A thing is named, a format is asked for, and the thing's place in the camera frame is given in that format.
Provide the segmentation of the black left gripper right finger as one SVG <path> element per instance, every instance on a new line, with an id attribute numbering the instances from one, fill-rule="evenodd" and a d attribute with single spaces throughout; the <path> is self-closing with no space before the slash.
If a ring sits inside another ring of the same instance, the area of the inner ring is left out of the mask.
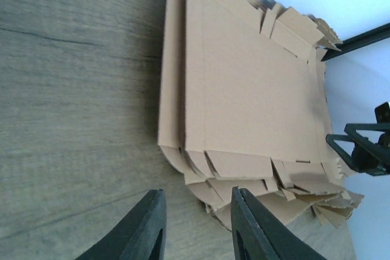
<path id="1" fill-rule="evenodd" d="M 248 189 L 234 187 L 230 207 L 236 259 L 324 259 L 287 229 Z"/>

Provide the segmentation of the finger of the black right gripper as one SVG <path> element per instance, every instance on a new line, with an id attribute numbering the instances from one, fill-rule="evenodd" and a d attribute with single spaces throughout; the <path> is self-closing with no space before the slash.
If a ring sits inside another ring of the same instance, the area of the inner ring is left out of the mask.
<path id="1" fill-rule="evenodd" d="M 345 135 L 328 134 L 325 138 L 327 144 L 346 162 L 363 163 L 378 161 L 384 162 L 384 147 L 374 144 L 368 138 L 358 133 L 358 130 L 370 132 L 384 132 L 384 123 L 381 124 L 347 124 Z M 353 143 L 354 151 L 358 153 L 349 155 L 338 141 Z"/>

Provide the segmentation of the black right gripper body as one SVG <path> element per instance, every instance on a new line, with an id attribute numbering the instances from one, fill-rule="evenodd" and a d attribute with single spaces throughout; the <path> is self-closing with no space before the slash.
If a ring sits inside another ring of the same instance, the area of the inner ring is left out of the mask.
<path id="1" fill-rule="evenodd" d="M 376 124 L 352 124 L 350 135 L 355 147 L 352 151 L 351 169 L 371 176 L 389 175 L 389 103 L 374 109 Z M 363 137 L 358 130 L 381 132 L 376 143 Z"/>

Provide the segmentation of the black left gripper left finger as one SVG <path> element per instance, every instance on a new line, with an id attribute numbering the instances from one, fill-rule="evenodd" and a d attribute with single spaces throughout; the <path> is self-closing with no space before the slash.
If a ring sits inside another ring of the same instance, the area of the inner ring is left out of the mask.
<path id="1" fill-rule="evenodd" d="M 78 259 L 160 259 L 165 257 L 165 191 L 152 189 L 100 241 Z"/>

